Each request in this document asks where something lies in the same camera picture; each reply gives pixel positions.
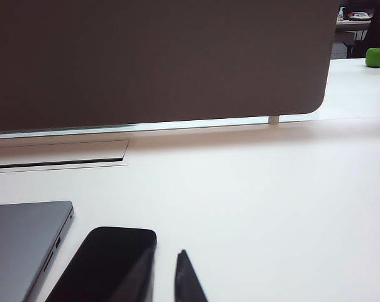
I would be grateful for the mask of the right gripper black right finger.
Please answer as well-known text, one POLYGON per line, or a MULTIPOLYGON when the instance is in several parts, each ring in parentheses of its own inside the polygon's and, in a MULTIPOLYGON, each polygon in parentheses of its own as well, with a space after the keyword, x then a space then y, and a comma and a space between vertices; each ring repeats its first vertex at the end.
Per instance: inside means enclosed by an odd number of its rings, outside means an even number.
POLYGON ((178 302, 207 302, 207 297, 185 250, 177 255, 174 277, 174 298, 178 302))

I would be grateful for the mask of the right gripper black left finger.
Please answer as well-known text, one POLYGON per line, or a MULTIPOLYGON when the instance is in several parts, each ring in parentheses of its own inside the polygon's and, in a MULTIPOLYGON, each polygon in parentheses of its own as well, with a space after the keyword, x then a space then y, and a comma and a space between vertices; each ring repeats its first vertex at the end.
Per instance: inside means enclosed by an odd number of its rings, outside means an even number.
POLYGON ((154 252, 146 249, 126 281, 127 301, 152 301, 154 289, 154 252))

